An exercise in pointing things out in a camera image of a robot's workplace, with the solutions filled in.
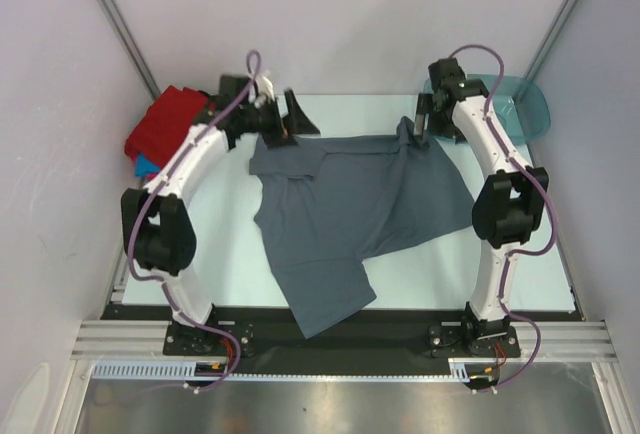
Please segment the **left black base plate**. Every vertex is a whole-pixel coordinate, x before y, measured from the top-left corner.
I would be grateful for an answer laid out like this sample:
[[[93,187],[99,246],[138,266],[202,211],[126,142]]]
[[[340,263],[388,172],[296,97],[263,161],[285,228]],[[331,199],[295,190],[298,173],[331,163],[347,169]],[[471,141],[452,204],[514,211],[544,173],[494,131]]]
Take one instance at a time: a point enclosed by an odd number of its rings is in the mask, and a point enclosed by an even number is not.
[[[172,321],[166,329],[162,353],[174,357],[211,357],[228,353],[252,355],[254,326],[251,323],[220,321],[215,328],[235,338],[240,348],[237,349],[227,336]]]

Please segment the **right aluminium corner post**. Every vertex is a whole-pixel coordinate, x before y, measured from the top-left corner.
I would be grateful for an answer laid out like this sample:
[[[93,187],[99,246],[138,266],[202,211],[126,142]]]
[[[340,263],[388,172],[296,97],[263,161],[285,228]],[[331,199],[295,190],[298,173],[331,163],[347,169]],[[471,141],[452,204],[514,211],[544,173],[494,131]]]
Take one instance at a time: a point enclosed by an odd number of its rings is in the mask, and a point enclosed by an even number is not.
[[[561,2],[541,44],[526,69],[524,75],[526,81],[534,82],[536,80],[579,2],[580,0],[563,0]]]

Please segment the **right aluminium side rail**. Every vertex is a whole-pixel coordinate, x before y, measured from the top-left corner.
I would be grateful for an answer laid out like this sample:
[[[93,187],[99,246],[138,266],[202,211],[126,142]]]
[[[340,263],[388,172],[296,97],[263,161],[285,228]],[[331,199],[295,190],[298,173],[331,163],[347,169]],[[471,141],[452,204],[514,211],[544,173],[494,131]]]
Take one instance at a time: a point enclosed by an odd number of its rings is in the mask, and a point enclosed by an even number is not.
[[[536,165],[544,165],[544,159],[542,157],[542,154],[540,153],[540,149],[537,147],[537,142],[536,141],[532,141],[529,142],[527,144],[527,148],[529,151],[529,154],[531,156],[532,161],[536,164]],[[579,296],[579,289],[576,285],[574,276],[572,274],[572,264],[571,261],[568,257],[568,251],[565,248],[565,245],[563,243],[563,232],[561,229],[561,219],[560,219],[560,215],[558,212],[558,208],[554,207],[555,212],[556,212],[556,234],[557,234],[557,239],[556,239],[556,247],[557,250],[559,252],[559,256],[561,259],[561,263],[562,263],[562,267],[563,267],[563,271],[565,273],[565,277],[567,278],[567,282],[569,284],[569,288],[570,288],[570,292],[573,298],[573,302],[575,305],[575,310],[579,313],[579,316],[582,320],[586,319],[585,316],[585,311],[584,308],[582,306],[582,302]]]

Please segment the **blue folded t shirt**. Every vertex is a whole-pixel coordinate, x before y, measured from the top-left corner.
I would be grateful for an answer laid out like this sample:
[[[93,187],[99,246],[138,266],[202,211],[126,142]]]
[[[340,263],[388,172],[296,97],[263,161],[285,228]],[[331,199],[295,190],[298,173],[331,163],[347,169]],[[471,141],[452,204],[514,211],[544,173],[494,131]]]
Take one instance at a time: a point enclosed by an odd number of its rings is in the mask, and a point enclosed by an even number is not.
[[[138,154],[134,162],[134,174],[136,177],[145,179],[155,177],[161,169],[147,159],[142,153]]]

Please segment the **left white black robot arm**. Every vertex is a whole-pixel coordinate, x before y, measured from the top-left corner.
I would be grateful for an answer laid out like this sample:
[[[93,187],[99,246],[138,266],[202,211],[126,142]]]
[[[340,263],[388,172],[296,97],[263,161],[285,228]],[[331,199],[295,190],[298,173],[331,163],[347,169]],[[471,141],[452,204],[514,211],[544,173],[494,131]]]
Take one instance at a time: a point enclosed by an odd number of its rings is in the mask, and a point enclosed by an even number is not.
[[[156,282],[172,318],[187,326],[186,341],[197,352],[214,351],[221,330],[209,322],[213,304],[193,269],[197,238],[188,213],[205,174],[245,134],[257,134],[270,148],[288,147],[302,134],[318,134],[295,94],[284,92],[286,112],[265,74],[224,74],[218,92],[195,116],[176,153],[144,187],[121,197],[122,234],[128,267],[141,282]]]

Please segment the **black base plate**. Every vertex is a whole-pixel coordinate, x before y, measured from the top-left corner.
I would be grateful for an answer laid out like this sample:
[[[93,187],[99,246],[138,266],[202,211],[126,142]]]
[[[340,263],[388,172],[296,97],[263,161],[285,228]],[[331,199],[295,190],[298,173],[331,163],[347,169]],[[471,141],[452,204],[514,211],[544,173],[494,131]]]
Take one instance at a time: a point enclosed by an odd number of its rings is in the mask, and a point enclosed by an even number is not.
[[[227,336],[172,321],[166,329],[162,353],[174,357],[211,357],[228,353],[252,355],[254,326],[251,323],[220,321],[215,328],[235,338],[240,348],[237,349]]]
[[[521,348],[514,327],[489,337],[476,337],[461,324],[439,324],[429,328],[427,354],[433,358],[518,359]]]

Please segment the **left aluminium corner post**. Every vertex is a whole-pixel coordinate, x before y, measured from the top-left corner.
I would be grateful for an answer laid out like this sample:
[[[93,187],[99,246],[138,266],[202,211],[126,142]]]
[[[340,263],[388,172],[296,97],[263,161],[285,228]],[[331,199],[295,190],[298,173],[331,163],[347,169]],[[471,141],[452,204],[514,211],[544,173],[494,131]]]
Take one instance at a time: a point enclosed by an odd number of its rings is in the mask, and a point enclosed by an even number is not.
[[[96,0],[109,25],[152,99],[161,94],[158,83],[139,47],[137,40],[122,13],[117,0]]]

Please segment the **aluminium side rail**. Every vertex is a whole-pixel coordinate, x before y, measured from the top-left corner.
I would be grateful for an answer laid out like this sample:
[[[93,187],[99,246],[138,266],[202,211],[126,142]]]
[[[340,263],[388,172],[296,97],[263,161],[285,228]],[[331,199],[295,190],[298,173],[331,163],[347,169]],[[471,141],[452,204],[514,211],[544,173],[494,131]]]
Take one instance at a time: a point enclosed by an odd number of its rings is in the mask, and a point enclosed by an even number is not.
[[[107,304],[121,304],[124,298],[124,293],[127,287],[129,279],[129,267],[127,254],[123,247],[120,247],[120,251],[116,257],[112,279],[110,281],[110,287],[107,291],[106,303]]]
[[[542,154],[540,153],[540,149],[537,147],[537,142],[536,141],[532,141],[529,142],[527,144],[527,148],[529,151],[529,154],[531,156],[532,161],[536,164],[536,165],[544,165],[544,159],[542,157]],[[557,234],[557,239],[556,239],[556,247],[557,250],[559,252],[559,256],[561,259],[561,263],[562,263],[562,267],[563,267],[563,271],[565,273],[565,277],[567,278],[567,282],[569,284],[569,288],[570,288],[570,292],[573,298],[573,302],[575,305],[575,310],[579,313],[579,316],[582,320],[586,319],[585,316],[585,311],[584,308],[582,306],[582,302],[579,296],[579,289],[576,285],[574,276],[572,274],[572,264],[571,261],[568,257],[568,251],[565,248],[565,245],[563,243],[563,232],[561,229],[561,219],[560,219],[560,215],[558,212],[558,208],[554,207],[555,212],[556,212],[556,234]]]

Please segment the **teal transparent plastic bin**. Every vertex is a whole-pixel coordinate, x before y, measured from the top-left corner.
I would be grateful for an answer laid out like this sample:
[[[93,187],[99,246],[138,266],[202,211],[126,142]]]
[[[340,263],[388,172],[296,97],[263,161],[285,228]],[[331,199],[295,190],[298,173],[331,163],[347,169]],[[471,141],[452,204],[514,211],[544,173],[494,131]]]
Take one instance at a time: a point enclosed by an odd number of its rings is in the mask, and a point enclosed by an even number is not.
[[[430,80],[422,93],[432,93]],[[493,108],[511,142],[525,145],[551,126],[548,104],[540,88],[524,78],[506,75],[493,97]]]

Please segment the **aluminium corner post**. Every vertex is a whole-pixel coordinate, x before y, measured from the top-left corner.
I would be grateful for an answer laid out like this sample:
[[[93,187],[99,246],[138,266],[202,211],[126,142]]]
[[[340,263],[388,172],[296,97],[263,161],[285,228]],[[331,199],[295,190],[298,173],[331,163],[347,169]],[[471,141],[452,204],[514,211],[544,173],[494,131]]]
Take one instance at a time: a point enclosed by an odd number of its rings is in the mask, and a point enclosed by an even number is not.
[[[158,83],[139,47],[137,40],[122,13],[117,0],[96,0],[109,25],[152,99],[161,94]]]
[[[526,81],[534,82],[536,80],[579,2],[580,0],[563,0],[561,2],[541,44],[526,69],[524,75]]]

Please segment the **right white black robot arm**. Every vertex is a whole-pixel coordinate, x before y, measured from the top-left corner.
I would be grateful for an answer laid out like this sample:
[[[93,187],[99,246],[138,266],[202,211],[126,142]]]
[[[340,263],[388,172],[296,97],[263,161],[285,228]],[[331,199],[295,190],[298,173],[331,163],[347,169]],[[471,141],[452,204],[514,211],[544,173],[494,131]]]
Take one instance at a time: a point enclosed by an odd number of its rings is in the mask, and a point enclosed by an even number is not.
[[[549,210],[549,177],[530,166],[508,138],[481,79],[467,77],[454,56],[435,61],[428,72],[431,90],[417,101],[416,139],[466,142],[484,176],[472,207],[472,227],[481,241],[476,285],[459,325],[430,327],[431,354],[519,356],[509,295],[524,246]]]

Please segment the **grey blue polo shirt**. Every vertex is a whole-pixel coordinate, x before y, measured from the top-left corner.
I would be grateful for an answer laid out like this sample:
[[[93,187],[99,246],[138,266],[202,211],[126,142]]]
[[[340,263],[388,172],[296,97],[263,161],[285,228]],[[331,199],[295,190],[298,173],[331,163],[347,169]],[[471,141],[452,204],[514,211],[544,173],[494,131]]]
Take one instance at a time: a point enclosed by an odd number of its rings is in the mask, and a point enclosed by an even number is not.
[[[435,140],[400,120],[388,135],[256,143],[254,217],[271,272],[305,338],[373,302],[363,262],[465,229],[474,199]]]

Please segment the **red folded t shirt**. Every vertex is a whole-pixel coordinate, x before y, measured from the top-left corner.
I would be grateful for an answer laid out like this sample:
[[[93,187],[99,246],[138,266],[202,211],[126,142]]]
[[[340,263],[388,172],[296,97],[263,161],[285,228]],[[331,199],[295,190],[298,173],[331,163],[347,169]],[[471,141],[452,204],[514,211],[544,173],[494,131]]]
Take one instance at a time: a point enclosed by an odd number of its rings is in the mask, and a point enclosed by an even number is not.
[[[143,155],[162,169],[187,136],[195,116],[209,97],[198,90],[170,85],[147,109],[124,143],[124,153],[136,161]]]

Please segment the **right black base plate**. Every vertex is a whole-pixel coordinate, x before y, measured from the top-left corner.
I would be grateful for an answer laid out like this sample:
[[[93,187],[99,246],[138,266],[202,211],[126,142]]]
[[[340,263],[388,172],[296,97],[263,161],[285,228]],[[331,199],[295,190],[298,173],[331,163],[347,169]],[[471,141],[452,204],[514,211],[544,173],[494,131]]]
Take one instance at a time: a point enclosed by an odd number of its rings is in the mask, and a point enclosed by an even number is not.
[[[461,324],[439,324],[429,328],[427,354],[433,358],[518,359],[521,348],[514,327],[489,337],[476,337]]]

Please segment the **left aluminium side rail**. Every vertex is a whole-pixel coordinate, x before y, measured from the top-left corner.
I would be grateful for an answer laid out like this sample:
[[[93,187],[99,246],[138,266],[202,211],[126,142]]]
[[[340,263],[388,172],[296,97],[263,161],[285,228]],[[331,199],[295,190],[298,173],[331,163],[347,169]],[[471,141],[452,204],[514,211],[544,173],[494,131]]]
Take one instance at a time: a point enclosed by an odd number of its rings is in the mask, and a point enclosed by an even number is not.
[[[110,287],[107,291],[106,303],[107,304],[121,304],[124,298],[124,293],[127,287],[129,279],[129,267],[127,254],[123,247],[120,247],[120,251],[116,257],[112,279],[110,281]]]

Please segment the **aluminium front frame rail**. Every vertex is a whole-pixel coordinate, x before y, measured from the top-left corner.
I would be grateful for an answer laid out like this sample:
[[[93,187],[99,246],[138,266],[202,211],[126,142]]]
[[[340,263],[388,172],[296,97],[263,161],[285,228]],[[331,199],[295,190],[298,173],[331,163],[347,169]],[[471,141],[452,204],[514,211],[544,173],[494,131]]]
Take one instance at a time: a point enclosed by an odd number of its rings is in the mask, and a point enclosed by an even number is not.
[[[81,324],[73,359],[152,359],[162,357],[166,321],[97,320]],[[541,322],[539,362],[615,362],[617,355],[604,322]]]

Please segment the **black folded t shirt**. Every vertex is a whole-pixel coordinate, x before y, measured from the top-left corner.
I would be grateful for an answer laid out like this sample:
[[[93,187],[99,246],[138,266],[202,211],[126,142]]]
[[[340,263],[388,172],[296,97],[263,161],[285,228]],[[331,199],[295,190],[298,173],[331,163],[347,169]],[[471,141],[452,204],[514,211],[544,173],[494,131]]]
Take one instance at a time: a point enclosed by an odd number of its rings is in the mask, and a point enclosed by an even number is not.
[[[199,93],[207,99],[209,104],[216,105],[218,103],[219,96],[217,94],[210,94],[204,90],[199,90]]]

